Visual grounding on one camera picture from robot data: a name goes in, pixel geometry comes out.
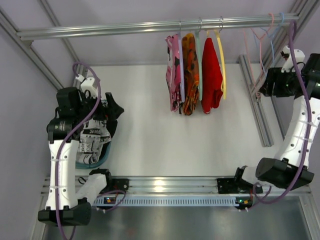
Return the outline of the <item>pink wire hanger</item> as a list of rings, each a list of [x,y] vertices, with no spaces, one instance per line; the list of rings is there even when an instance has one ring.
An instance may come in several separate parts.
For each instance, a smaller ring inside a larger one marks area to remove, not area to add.
[[[250,28],[250,30],[253,33],[253,38],[256,43],[256,48],[258,49],[258,52],[259,52],[259,64],[260,64],[261,72],[260,72],[260,75],[259,75],[257,81],[253,82],[253,90],[254,90],[253,92],[258,98],[260,97],[259,88],[258,88],[258,81],[260,81],[262,79],[262,77],[266,75],[266,70],[265,70],[264,64],[262,62],[262,41],[265,38],[265,36],[267,36],[269,34],[269,31],[272,29],[272,27],[274,25],[274,20],[275,20],[273,13],[269,13],[269,15],[272,18],[271,24],[269,25],[268,30],[265,30],[264,28],[262,29],[264,31],[264,34],[262,36],[258,36],[256,34],[256,32],[253,30],[253,28]],[[248,59],[248,63],[249,63],[250,73],[253,75],[253,69],[252,69],[252,65],[251,65],[251,61],[250,61],[250,55],[248,52],[248,41],[247,41],[246,31],[244,29],[242,29],[242,33],[243,33],[243,37],[244,37],[245,50],[246,50],[246,55],[247,55],[247,59]]]

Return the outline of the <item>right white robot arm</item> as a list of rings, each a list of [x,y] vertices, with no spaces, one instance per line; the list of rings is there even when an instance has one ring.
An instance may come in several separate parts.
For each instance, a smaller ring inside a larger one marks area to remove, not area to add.
[[[309,151],[320,124],[320,55],[312,53],[300,71],[307,95],[304,96],[292,58],[284,55],[283,67],[273,67],[260,88],[266,97],[294,97],[293,113],[283,144],[273,158],[262,158],[256,168],[237,168],[234,182],[241,193],[250,193],[254,182],[267,182],[277,188],[287,189],[293,181],[300,161],[303,167],[292,189],[308,185],[314,173],[308,170]]]

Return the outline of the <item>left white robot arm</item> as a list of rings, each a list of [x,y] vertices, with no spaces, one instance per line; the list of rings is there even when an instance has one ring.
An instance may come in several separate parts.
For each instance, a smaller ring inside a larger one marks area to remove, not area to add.
[[[102,99],[97,90],[66,87],[56,99],[54,118],[46,127],[49,193],[38,220],[57,227],[86,226],[96,198],[114,189],[111,172],[100,166],[125,110],[110,92]]]

